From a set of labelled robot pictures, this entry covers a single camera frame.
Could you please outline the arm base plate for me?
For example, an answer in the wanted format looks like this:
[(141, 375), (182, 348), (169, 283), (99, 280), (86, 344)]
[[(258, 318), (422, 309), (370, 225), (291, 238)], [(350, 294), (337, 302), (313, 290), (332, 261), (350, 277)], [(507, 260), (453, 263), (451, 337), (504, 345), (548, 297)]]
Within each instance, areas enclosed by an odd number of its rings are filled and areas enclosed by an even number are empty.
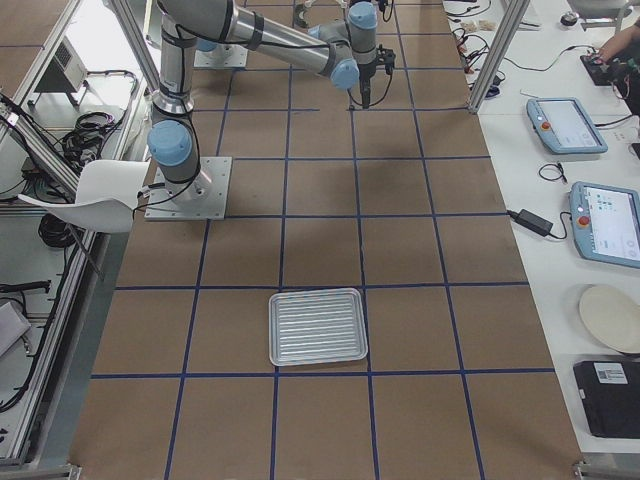
[(151, 191), (150, 206), (145, 209), (147, 221), (223, 220), (226, 213), (231, 157), (201, 157), (201, 170), (195, 181), (180, 195), (177, 184), (169, 189)]
[(244, 69), (248, 50), (239, 45), (219, 45), (213, 55), (205, 55), (196, 50), (194, 68), (204, 70)]

